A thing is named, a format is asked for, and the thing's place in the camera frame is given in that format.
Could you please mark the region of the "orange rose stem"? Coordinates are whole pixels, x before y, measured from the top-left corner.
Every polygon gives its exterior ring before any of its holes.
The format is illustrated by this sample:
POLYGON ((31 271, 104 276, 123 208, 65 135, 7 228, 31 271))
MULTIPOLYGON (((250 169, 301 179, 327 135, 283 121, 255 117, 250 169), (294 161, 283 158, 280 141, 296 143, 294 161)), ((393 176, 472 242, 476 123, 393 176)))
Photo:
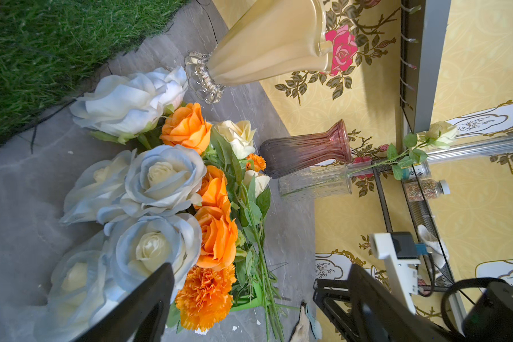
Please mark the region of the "orange rose stem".
POLYGON ((221 207, 204 206, 195 218, 202 230, 202 244, 197 266, 220 271, 231 265, 236 257, 238 228, 231 217, 231 204, 221 207))

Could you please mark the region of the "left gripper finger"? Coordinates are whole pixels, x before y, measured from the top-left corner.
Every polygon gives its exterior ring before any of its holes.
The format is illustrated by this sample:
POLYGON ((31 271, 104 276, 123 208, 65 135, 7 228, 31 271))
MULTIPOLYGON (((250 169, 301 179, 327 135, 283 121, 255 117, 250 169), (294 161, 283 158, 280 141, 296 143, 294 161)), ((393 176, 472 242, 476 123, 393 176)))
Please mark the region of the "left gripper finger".
POLYGON ((175 278, 163 264, 77 341, 160 341, 170 310, 175 278))

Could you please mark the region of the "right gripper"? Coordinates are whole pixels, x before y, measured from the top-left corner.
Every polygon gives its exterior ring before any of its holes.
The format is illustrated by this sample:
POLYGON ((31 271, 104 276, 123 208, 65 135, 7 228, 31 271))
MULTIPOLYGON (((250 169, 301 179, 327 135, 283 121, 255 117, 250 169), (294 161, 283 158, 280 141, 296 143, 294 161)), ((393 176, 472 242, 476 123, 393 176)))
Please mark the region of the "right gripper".
POLYGON ((346 341, 435 341, 432 323, 412 314, 363 267, 348 279, 317 279, 314 302, 346 341))

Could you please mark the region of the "white rose stem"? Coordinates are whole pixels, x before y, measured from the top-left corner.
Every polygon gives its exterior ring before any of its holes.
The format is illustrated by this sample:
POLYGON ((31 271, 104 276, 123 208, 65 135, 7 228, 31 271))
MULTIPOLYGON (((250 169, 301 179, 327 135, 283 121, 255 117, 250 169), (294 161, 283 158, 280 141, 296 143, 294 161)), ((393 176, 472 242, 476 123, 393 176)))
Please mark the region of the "white rose stem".
POLYGON ((419 164, 428 159, 427 150, 449 150, 456 141, 458 129, 455 125, 440 121, 432 124, 430 128, 422 133, 409 133, 403 138, 403 145, 406 148, 398 152, 397 148, 390 144, 386 149, 386 158, 379 160, 374 165, 362 165, 350 169, 350 178, 367 174, 373 167, 389 166, 393 171, 394 178, 402 178, 404 168, 419 164))

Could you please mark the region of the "orange marigold stem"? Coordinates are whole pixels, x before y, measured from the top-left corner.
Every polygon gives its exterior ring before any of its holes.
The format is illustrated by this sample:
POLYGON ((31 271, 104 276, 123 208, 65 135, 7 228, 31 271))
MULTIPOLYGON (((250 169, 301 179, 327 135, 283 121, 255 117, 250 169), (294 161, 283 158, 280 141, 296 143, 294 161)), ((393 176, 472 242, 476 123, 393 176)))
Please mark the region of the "orange marigold stem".
POLYGON ((247 161, 247 163, 246 163, 247 171, 252 170, 255 172, 261 172, 266 169, 266 160, 259 155, 250 154, 246 158, 246 161, 247 161))

